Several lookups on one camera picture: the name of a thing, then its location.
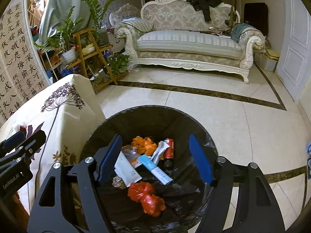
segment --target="sofa armrest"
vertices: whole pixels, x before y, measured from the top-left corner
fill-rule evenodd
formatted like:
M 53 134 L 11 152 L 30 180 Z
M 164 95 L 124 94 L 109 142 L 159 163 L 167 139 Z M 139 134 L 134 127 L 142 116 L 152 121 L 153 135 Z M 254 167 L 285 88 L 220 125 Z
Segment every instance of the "sofa armrest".
M 118 23 L 114 27 L 114 35 L 116 38 L 126 39 L 125 50 L 131 59 L 138 58 L 137 40 L 144 34 L 153 30 L 152 24 L 145 19 L 136 19 Z
M 265 48 L 265 37 L 259 30 L 249 29 L 240 35 L 238 44 L 243 51 L 240 68 L 250 69 L 253 65 L 253 51 Z

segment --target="dark border tile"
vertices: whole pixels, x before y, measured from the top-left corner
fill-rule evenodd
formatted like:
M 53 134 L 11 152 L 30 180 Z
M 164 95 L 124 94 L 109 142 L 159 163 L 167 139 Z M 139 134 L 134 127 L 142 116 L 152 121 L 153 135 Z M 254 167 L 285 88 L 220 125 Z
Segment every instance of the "dark border tile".
M 279 101 L 280 105 L 282 106 L 283 110 L 286 110 L 284 103 L 281 100 L 281 97 L 279 96 L 278 92 L 276 91 L 276 89 L 274 88 L 274 86 L 272 85 L 271 81 L 268 79 L 268 77 L 266 76 L 266 74 L 263 72 L 263 70 L 254 62 L 254 65 L 257 67 L 257 69 L 259 70 L 259 72 L 262 74 L 262 76 L 265 78 L 265 80 L 267 81 L 267 83 L 269 84 L 270 88 L 272 89 L 273 93 L 275 94 L 277 100 Z
M 302 208 L 301 211 L 303 211 L 304 206 L 306 205 L 306 199 L 307 199 L 307 187 L 308 187 L 308 168 L 306 167 L 306 171 L 304 172 L 304 201 L 302 202 Z
M 307 172 L 307 166 L 302 166 L 293 170 L 285 171 L 285 172 L 277 172 L 277 173 L 271 173 L 271 174 L 265 174 L 265 178 L 267 179 L 268 183 L 276 183 L 283 180 L 289 180 L 291 178 L 297 177 L 302 174 L 306 174 Z M 238 187 L 238 183 L 233 183 L 233 187 Z M 306 181 L 304 186 L 304 203 L 307 196 L 307 187 L 306 187 Z
M 235 101 L 240 101 L 240 102 L 245 102 L 245 103 L 253 103 L 253 104 L 280 109 L 280 110 L 286 110 L 285 106 L 281 104 L 272 103 L 272 102 L 259 100 L 259 99 L 246 97 L 246 96 L 241 96 L 241 95 L 212 91 L 208 89 L 196 89 L 196 88 L 188 88 L 188 87 L 180 87 L 180 86 L 172 86 L 172 85 L 164 85 L 164 84 L 130 82 L 130 81 L 118 81 L 118 86 L 145 88 L 145 89 L 159 89 L 159 90 L 166 90 L 166 91 L 173 91 L 173 92 L 183 92 L 183 93 L 196 94 L 196 95 L 205 95 L 205 96 L 223 98 L 223 99 L 228 99 L 228 100 L 235 100 Z

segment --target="black jacket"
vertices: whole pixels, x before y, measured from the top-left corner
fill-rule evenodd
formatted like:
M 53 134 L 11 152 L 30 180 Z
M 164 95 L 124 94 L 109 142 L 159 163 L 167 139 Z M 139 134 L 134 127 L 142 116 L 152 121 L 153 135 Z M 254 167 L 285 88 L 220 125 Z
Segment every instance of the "black jacket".
M 203 11 L 206 22 L 211 21 L 210 6 L 214 8 L 222 3 L 221 0 L 187 0 L 187 2 L 190 2 L 196 11 Z

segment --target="green leaves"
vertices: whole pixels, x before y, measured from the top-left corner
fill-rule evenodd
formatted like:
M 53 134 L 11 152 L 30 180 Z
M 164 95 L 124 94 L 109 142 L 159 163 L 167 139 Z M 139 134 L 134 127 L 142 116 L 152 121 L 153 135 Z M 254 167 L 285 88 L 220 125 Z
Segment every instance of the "green leaves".
M 90 14 L 91 14 L 91 18 L 94 22 L 94 27 L 96 29 L 100 29 L 104 22 L 103 22 L 103 18 L 105 13 L 108 10 L 108 7 L 110 6 L 110 4 L 113 2 L 113 0 L 108 0 L 105 3 L 104 8 L 102 8 L 99 4 L 98 4 L 98 0 L 81 0 L 82 2 L 85 2 L 90 10 Z
M 117 54 L 108 59 L 114 75 L 124 73 L 127 70 L 129 57 L 129 55 Z
M 41 46 L 35 43 L 37 48 L 61 49 L 63 51 L 69 51 L 71 49 L 70 40 L 73 29 L 77 24 L 84 21 L 84 18 L 76 18 L 74 22 L 71 20 L 74 8 L 75 6 L 71 6 L 67 14 L 67 18 L 65 20 L 61 20 L 62 24 L 57 27 L 57 33 L 46 39 L 48 43 L 47 46 Z

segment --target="paper packaging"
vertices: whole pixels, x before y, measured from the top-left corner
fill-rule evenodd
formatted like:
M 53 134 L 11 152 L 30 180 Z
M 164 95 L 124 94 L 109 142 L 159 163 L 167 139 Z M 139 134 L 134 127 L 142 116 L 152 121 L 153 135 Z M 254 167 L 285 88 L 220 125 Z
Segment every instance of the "paper packaging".
M 123 180 L 127 187 L 129 187 L 132 183 L 135 183 L 142 179 L 142 177 L 126 159 L 123 152 L 120 152 L 114 168 L 116 174 Z
M 159 180 L 163 185 L 166 185 L 173 181 L 165 172 L 163 172 L 158 166 L 156 166 L 147 155 L 138 157 L 138 160 Z

